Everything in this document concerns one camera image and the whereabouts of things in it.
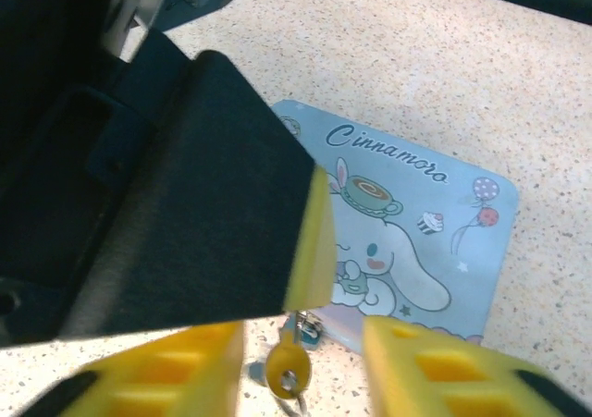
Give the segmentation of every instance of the star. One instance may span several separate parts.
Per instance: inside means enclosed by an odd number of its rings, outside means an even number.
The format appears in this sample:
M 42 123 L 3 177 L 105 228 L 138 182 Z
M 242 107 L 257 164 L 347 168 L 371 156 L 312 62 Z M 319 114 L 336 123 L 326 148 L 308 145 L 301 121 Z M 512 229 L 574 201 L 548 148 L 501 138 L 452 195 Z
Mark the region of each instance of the star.
M 399 309 L 399 312 L 403 314 L 403 316 L 408 317 L 411 315 L 411 312 L 409 311 L 409 306 L 406 306 L 403 304 L 403 307 Z

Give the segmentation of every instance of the blue mat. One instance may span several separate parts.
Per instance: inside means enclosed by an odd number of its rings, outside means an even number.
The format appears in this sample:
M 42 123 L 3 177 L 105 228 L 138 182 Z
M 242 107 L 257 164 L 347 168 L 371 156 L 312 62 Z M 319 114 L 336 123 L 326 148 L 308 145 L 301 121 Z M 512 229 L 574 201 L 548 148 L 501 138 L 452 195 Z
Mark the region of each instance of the blue mat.
M 511 182 L 305 104 L 273 110 L 329 177 L 339 262 L 332 303 L 313 311 L 329 335 L 359 352 L 363 317 L 390 315 L 479 344 Z

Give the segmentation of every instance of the speckled floor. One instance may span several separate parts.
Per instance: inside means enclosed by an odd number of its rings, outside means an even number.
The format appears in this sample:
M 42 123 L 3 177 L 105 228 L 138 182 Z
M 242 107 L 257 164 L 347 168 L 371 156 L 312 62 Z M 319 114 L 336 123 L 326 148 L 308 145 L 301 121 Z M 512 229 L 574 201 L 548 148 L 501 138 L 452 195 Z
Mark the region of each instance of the speckled floor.
M 300 100 L 514 182 L 520 213 L 484 345 L 592 404 L 590 27 L 497 0 L 235 0 L 171 37 L 190 55 L 227 54 L 270 104 Z M 247 361 L 277 326 L 249 323 Z M 0 351 L 0 415 L 157 335 Z M 327 342 L 313 362 L 313 415 L 371 413 L 358 356 Z M 239 415 L 280 413 L 244 383 Z

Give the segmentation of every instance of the purple balloon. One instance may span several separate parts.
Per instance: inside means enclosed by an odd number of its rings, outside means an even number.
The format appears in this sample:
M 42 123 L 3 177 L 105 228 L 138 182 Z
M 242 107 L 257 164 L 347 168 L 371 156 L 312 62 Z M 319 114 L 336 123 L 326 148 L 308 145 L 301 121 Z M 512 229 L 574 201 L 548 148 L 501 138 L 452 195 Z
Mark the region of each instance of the purple balloon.
M 475 197 L 483 202 L 493 200 L 500 193 L 500 186 L 493 179 L 479 177 L 473 182 Z

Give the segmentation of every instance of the balloon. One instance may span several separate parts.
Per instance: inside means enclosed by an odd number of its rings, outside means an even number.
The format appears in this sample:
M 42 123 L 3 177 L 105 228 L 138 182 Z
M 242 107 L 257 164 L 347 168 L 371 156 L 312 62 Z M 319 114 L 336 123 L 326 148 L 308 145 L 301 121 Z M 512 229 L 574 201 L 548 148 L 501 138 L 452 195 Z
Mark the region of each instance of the balloon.
M 477 214 L 477 221 L 479 222 L 479 225 L 484 227 L 495 226 L 499 219 L 500 214 L 498 214 L 498 211 L 492 209 L 491 207 L 484 207 L 479 211 L 479 214 Z
M 491 178 L 479 177 L 473 182 L 475 197 L 483 202 L 493 200 L 500 193 L 500 186 Z

